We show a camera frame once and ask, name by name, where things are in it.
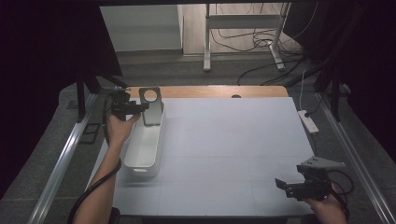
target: wooden board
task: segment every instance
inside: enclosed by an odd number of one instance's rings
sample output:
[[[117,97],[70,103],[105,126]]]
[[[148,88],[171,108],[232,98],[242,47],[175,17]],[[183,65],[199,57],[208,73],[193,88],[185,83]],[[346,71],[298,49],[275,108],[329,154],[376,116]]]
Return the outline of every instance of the wooden board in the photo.
[[[138,98],[140,87],[130,87],[131,97]],[[288,92],[281,86],[166,86],[160,87],[162,98],[231,98],[239,95],[252,97],[288,97]]]

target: human arm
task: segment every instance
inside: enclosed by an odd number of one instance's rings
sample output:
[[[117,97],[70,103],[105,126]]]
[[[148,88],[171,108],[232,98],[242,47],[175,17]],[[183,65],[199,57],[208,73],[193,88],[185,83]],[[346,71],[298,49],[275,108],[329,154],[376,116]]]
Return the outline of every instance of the human arm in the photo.
[[[321,224],[347,224],[341,204],[330,194],[324,201],[304,199]]]
[[[109,146],[102,163],[96,171],[90,186],[100,178],[110,173],[119,163],[122,146],[131,134],[134,123],[140,115],[133,115],[130,119],[122,121],[111,115],[107,120]],[[106,182],[94,190],[81,204],[75,216],[74,223],[108,223],[113,204],[116,176],[111,176]]]

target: electrical outlet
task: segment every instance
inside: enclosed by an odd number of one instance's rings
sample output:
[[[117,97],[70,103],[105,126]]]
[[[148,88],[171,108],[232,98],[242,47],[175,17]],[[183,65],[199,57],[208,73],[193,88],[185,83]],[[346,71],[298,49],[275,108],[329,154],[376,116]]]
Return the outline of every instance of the electrical outlet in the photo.
[[[305,113],[305,110],[298,111],[298,115],[300,115],[300,119],[303,122],[305,128],[309,133],[317,133],[319,131],[317,125],[315,125],[314,121],[310,117],[306,118]]]

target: wall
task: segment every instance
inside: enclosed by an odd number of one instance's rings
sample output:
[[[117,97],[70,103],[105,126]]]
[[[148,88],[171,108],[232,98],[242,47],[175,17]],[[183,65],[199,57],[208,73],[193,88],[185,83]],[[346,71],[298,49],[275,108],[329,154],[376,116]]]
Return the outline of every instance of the wall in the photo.
[[[101,7],[115,51],[181,49],[177,6]]]

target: white table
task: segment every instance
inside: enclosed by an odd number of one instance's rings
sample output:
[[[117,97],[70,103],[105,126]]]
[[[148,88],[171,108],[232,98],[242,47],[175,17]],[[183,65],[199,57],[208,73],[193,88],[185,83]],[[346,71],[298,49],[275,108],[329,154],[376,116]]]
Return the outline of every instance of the white table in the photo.
[[[147,217],[295,217],[312,214],[275,178],[303,182],[296,165],[313,156],[289,97],[163,99],[161,168],[142,179],[123,166],[113,206]],[[127,141],[122,151],[123,159]],[[104,142],[96,171],[107,149]]]

